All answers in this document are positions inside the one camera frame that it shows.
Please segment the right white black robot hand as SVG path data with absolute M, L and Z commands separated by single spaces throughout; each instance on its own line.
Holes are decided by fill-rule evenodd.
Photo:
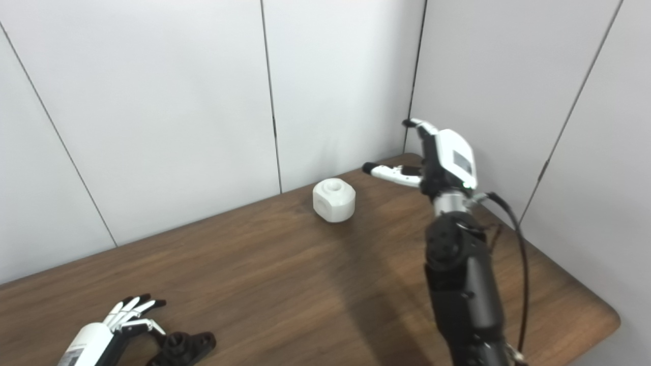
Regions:
M 398 185 L 418 188 L 430 199 L 448 192 L 471 197 L 478 186 L 474 150 L 462 135 L 449 128 L 438 129 L 422 119 L 402 121 L 416 130 L 422 144 L 420 167 L 366 162 L 363 173 Z

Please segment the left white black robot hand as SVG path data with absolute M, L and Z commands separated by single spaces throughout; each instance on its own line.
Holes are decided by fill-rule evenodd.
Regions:
M 80 329 L 58 365 L 116 365 L 133 338 L 150 334 L 157 340 L 166 337 L 163 328 L 145 315 L 166 305 L 150 294 L 129 296 L 116 303 L 104 320 Z

